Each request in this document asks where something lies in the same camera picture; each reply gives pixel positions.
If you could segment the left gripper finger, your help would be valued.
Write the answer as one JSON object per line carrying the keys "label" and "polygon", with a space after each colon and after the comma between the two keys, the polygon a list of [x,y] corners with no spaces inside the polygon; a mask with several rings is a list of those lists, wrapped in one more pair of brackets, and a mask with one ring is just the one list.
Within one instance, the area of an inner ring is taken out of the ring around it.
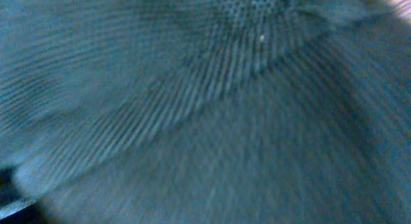
{"label": "left gripper finger", "polygon": [[1,202],[1,219],[5,219],[23,209],[35,204],[34,200],[14,200],[12,202]]}

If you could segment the black polo shirt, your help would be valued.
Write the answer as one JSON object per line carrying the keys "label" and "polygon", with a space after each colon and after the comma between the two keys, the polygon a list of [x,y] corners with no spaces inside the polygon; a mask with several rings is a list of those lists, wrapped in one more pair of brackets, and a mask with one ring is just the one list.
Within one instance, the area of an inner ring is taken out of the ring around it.
{"label": "black polo shirt", "polygon": [[1,0],[1,167],[57,223],[409,223],[387,0]]}

